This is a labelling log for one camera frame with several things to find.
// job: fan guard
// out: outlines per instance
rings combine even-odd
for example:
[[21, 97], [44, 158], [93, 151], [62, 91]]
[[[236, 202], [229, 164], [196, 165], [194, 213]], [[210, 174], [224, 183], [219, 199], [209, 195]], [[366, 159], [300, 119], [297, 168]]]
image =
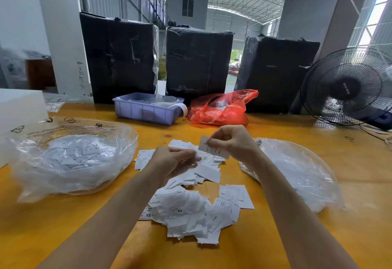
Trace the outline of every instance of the fan guard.
[[392, 57], [358, 47], [331, 53], [310, 67], [300, 97], [308, 113], [326, 123], [375, 119], [375, 111], [392, 108]]

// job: black wrapped package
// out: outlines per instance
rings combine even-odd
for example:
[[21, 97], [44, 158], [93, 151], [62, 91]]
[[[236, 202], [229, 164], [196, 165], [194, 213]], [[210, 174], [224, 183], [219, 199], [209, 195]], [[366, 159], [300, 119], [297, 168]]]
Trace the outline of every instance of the black wrapped package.
[[257, 89], [252, 113], [287, 113], [320, 47], [319, 42], [247, 37], [234, 90]]
[[158, 27], [81, 13], [80, 23], [95, 103], [129, 93], [155, 93]]
[[166, 92], [184, 98], [224, 93], [232, 32], [168, 27], [166, 31]]

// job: wooden table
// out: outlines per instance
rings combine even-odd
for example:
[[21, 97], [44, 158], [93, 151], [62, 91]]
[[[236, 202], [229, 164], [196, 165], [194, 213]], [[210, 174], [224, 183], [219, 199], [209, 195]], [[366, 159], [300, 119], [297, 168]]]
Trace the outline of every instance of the wooden table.
[[[138, 149], [151, 149], [182, 139], [198, 144], [214, 126], [178, 119], [171, 127], [116, 118], [112, 105], [65, 104], [53, 115], [125, 122], [139, 133]], [[311, 116], [253, 115], [253, 137], [283, 139], [309, 148], [335, 172], [345, 198], [343, 210], [324, 209], [319, 217], [361, 268], [392, 264], [392, 152], [366, 133], [348, 128], [315, 127]], [[0, 268], [34, 268], [121, 186], [136, 174], [131, 163], [105, 190], [86, 196], [51, 195], [33, 204], [17, 204], [21, 188], [0, 170]], [[289, 268], [271, 212], [260, 185], [238, 170], [230, 158], [221, 166], [221, 184], [244, 184], [255, 210], [242, 209], [238, 222], [225, 228], [217, 247], [166, 238], [166, 227], [138, 222], [112, 268]], [[219, 185], [205, 181], [196, 190], [213, 202]]]

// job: blue plastic tray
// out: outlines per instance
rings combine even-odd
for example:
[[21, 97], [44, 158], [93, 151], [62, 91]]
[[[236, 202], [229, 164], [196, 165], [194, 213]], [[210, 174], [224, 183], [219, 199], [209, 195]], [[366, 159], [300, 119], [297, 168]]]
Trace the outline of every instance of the blue plastic tray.
[[114, 98], [116, 115], [118, 117], [143, 120], [145, 122], [154, 122], [161, 125], [172, 125], [175, 120], [183, 114], [182, 109], [178, 106], [165, 108], [152, 104], [135, 102], [135, 100], [155, 98], [155, 94], [131, 93]]

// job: white pillar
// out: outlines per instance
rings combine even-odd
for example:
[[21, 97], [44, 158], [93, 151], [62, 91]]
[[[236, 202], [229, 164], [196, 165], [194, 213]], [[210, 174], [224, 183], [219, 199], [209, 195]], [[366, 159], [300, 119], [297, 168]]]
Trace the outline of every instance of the white pillar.
[[79, 0], [40, 0], [58, 93], [90, 96]]

